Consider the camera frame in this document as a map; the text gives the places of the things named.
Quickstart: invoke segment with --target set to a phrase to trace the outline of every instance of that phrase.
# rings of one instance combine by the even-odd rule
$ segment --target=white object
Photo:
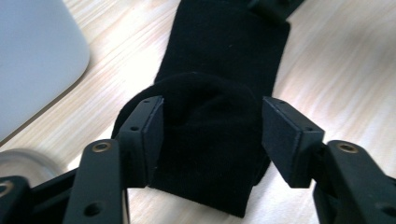
[[[55,162],[32,149],[16,148],[0,152],[0,176],[24,176],[31,188],[63,173]]]
[[[0,141],[75,83],[89,57],[62,0],[1,0]]]

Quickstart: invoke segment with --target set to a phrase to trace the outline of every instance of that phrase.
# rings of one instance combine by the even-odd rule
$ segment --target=black plastic bracket
[[[111,139],[90,143],[82,154],[64,223],[128,222],[125,197],[119,143]]]
[[[334,195],[315,187],[321,223],[396,223],[396,186],[364,148],[331,141],[323,159]]]
[[[74,169],[32,189],[32,223],[42,223],[43,220],[47,223],[62,223],[76,173],[77,169]]]
[[[163,144],[163,98],[150,97],[137,105],[122,124],[122,171],[127,188],[144,188],[154,175]]]
[[[26,223],[32,207],[32,194],[26,178],[0,178],[0,223]]]
[[[288,103],[264,97],[262,146],[291,188],[309,188],[309,164],[324,131]]]

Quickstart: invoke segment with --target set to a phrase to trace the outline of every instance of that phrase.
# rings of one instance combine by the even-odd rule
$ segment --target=table surface
[[[122,106],[156,76],[177,0],[65,0],[91,48],[82,78],[6,142],[65,171],[82,149],[109,138]],[[396,2],[306,0],[290,17],[290,38],[274,96],[326,131],[368,150],[396,177]],[[311,189],[289,189],[273,165],[250,195],[245,218],[156,189],[129,189],[132,223],[318,223]]]

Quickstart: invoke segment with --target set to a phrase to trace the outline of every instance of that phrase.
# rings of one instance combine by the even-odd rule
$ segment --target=bolt hole
[[[390,217],[396,217],[396,207],[390,203],[376,203],[375,207]]]
[[[94,217],[94,216],[100,214],[104,208],[105,208],[105,206],[103,203],[100,203],[100,202],[91,203],[85,207],[84,215],[86,217]]]
[[[93,146],[92,151],[94,152],[103,152],[110,149],[111,145],[109,143],[99,143]]]
[[[343,150],[345,152],[349,152],[349,153],[357,153],[358,152],[357,148],[355,148],[349,144],[340,144],[340,145],[338,145],[338,148],[340,148],[341,150]]]
[[[0,198],[9,194],[13,188],[14,184],[9,180],[0,183]]]

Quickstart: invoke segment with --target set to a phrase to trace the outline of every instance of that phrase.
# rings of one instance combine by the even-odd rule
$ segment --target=black fabric
[[[244,216],[269,164],[261,99],[272,93],[289,29],[245,1],[181,1],[154,84],[121,110],[112,134],[141,100],[164,97],[152,188]]]

